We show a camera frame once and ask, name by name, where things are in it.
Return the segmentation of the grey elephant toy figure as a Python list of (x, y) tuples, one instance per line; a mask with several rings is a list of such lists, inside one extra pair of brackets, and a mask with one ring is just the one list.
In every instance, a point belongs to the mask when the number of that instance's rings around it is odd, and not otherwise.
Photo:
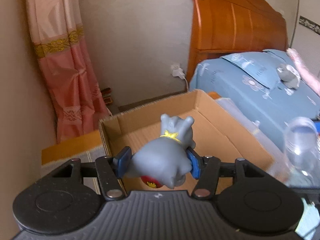
[(161, 115), (160, 136), (138, 150), (131, 158), (125, 176), (138, 178), (147, 176), (170, 189), (181, 186), (185, 175), (192, 169), (187, 148), (195, 148), (192, 116)]

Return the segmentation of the clear plastic cup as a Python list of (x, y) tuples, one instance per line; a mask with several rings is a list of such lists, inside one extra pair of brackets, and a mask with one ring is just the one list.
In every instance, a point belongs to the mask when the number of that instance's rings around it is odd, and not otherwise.
[(314, 122), (306, 117), (292, 119), (284, 132), (284, 154), (289, 187), (319, 187), (317, 168), (318, 133)]

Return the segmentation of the wooden bedside table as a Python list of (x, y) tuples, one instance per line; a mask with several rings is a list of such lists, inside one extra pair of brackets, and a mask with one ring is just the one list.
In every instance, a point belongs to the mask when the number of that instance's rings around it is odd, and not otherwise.
[(102, 145), (100, 132), (95, 130), (80, 137), (67, 139), (59, 144), (45, 148), (41, 152), (41, 164), (45, 165), (87, 152)]

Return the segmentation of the pink orange curtain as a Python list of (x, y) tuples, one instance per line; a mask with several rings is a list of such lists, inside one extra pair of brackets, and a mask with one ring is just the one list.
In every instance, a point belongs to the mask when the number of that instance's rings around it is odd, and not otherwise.
[(57, 141), (108, 116), (84, 37), (79, 0), (26, 0), (29, 31), (56, 113)]

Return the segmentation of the blue floral bed sheet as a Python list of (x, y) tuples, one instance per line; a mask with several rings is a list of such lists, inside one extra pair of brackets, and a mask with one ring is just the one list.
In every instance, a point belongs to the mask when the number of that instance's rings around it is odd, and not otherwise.
[(259, 122), (259, 129), (280, 150), (284, 146), (284, 129), (292, 119), (319, 117), (319, 96), (305, 83), (297, 90), (281, 82), (274, 89), (268, 89), (221, 57), (199, 63), (189, 89), (216, 92), (230, 98), (250, 121)]

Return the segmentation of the blue floral pillow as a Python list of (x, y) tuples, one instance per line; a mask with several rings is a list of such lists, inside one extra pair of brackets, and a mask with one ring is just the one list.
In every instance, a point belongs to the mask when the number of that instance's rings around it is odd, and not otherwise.
[(319, 93), (319, 79), (309, 72), (295, 49), (289, 48), (287, 51), (265, 49), (262, 52), (228, 54), (221, 58), (239, 67), (268, 89), (274, 89), (278, 83), (282, 83), (277, 68), (281, 64), (290, 64), (300, 74), (300, 86), (305, 83), (315, 93)]

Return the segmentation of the grey plush toy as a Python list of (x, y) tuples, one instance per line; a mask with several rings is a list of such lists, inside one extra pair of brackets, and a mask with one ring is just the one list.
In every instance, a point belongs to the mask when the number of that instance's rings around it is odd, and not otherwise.
[(289, 89), (300, 87), (301, 77), (299, 72), (290, 64), (281, 64), (277, 68), (277, 73), (282, 83)]

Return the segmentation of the orange wooden headboard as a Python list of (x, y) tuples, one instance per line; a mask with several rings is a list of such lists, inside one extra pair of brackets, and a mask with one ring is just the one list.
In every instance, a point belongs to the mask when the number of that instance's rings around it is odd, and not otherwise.
[(265, 0), (193, 0), (186, 79), (206, 59), (288, 46), (285, 19)]

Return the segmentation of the white wall plug charger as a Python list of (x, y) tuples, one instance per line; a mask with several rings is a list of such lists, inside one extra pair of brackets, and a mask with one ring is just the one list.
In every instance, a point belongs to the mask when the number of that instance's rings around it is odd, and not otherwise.
[(188, 91), (189, 84), (185, 78), (185, 73), (184, 73), (184, 70), (182, 69), (181, 65), (179, 63), (174, 63), (170, 66), (170, 68), (171, 68), (171, 75), (173, 77), (179, 77), (181, 80), (183, 80), (185, 82), (186, 91)]

